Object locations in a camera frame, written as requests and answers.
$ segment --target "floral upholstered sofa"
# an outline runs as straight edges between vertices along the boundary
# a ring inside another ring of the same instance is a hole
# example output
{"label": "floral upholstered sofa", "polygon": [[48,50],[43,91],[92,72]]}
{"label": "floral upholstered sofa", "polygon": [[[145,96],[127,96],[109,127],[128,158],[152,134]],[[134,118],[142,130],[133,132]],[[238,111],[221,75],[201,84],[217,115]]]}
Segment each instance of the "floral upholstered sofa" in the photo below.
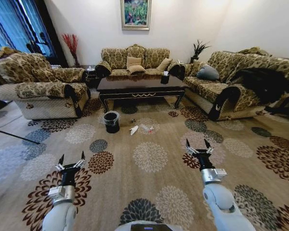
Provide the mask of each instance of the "floral upholstered sofa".
{"label": "floral upholstered sofa", "polygon": [[[141,66],[145,68],[142,76],[162,75],[162,71],[156,69],[165,58],[169,58],[170,51],[165,48],[144,48],[137,44],[125,49],[103,48],[102,61],[95,67],[100,77],[126,77],[130,76],[127,70],[127,57],[141,58]],[[170,74],[178,76],[180,65],[172,61],[166,69]]]}
{"label": "floral upholstered sofa", "polygon": [[81,117],[90,97],[83,72],[81,68],[52,69],[38,53],[2,54],[0,99],[15,101],[26,119]]}
{"label": "floral upholstered sofa", "polygon": [[[219,80],[202,80],[196,77],[205,64],[218,71]],[[268,104],[262,104],[257,95],[241,83],[230,81],[238,70],[253,67],[280,71],[289,80],[289,59],[216,51],[208,63],[194,61],[193,64],[181,66],[181,78],[190,87],[186,90],[186,96],[208,113],[212,120],[262,115]]]}

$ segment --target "coffee table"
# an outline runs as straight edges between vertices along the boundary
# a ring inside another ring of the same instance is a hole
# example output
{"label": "coffee table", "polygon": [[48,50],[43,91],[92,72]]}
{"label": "coffee table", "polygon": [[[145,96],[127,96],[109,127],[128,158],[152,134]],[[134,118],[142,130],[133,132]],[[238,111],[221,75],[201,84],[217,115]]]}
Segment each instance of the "coffee table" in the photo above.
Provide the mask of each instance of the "coffee table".
{"label": "coffee table", "polygon": [[97,87],[99,99],[104,106],[104,112],[108,112],[106,100],[115,99],[138,99],[165,96],[178,96],[175,108],[185,95],[188,86],[180,79],[170,75],[167,84],[161,83],[161,76],[108,76],[101,80]]}

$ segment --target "table leg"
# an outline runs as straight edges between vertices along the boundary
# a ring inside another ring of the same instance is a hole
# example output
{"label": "table leg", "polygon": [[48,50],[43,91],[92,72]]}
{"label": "table leg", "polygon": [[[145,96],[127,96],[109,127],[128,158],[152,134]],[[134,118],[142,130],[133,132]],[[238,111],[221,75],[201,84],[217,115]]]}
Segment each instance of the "table leg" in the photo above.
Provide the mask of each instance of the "table leg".
{"label": "table leg", "polygon": [[102,105],[104,106],[104,113],[109,111],[108,104],[106,103],[106,98],[104,95],[99,95],[98,98],[100,99]]}
{"label": "table leg", "polygon": [[177,109],[179,107],[179,104],[180,104],[180,102],[181,102],[181,100],[183,99],[184,96],[185,96],[185,90],[180,91],[179,95],[178,95],[178,99],[177,99],[177,101],[174,104],[174,108],[175,109]]}

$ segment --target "painting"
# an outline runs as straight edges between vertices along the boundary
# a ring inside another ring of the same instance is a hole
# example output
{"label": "painting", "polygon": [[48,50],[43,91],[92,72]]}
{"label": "painting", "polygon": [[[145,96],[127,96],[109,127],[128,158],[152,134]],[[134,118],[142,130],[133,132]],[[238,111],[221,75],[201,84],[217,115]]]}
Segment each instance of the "painting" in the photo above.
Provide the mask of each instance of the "painting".
{"label": "painting", "polygon": [[122,30],[149,30],[151,0],[121,0]]}

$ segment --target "curtain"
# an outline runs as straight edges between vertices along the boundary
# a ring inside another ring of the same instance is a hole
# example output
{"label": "curtain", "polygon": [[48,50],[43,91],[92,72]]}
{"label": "curtain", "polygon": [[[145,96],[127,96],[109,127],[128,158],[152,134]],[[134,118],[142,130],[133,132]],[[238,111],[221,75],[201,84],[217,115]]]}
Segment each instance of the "curtain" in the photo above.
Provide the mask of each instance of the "curtain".
{"label": "curtain", "polygon": [[0,0],[0,48],[2,46],[56,56],[33,0]]}

